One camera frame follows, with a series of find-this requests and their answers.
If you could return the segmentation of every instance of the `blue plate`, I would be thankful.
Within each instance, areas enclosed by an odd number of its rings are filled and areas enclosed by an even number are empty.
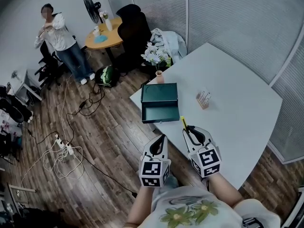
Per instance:
[[[108,37],[104,36],[104,35],[101,35],[101,36],[95,37],[94,42],[95,43],[100,43],[100,42],[104,42],[106,40],[108,40]]]

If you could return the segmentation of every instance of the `power strip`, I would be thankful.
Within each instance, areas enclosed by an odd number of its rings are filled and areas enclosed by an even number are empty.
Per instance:
[[[72,145],[70,143],[67,143],[67,144],[63,144],[63,142],[61,141],[61,139],[59,138],[58,134],[55,135],[56,137],[56,143],[59,145],[60,149],[63,149],[63,148],[67,148],[68,150],[68,153],[70,155],[73,155],[74,154],[74,151],[72,149]]]

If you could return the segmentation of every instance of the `black and white marker cube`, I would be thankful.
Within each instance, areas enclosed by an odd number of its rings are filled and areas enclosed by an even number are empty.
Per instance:
[[[221,159],[213,144],[209,144],[208,149],[201,148],[197,152],[190,153],[189,159],[193,168],[203,178],[219,172]]]
[[[161,188],[170,173],[170,160],[143,161],[140,169],[140,180],[143,186]]]

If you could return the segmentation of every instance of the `flower vase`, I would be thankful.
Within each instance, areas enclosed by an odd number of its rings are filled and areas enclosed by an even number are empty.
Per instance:
[[[156,74],[156,82],[158,84],[164,84],[165,79],[163,78],[162,71],[158,70],[155,72],[155,74]]]
[[[105,19],[104,21],[105,21],[106,27],[108,28],[108,31],[112,31],[113,27],[112,27],[111,21],[109,19]]]

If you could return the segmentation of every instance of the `floral print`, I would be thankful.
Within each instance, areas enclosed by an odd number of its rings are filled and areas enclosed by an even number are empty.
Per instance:
[[[160,221],[168,222],[168,228],[176,228],[178,225],[199,225],[209,214],[218,214],[216,207],[216,203],[202,200],[192,206],[166,209],[167,214],[161,216]]]

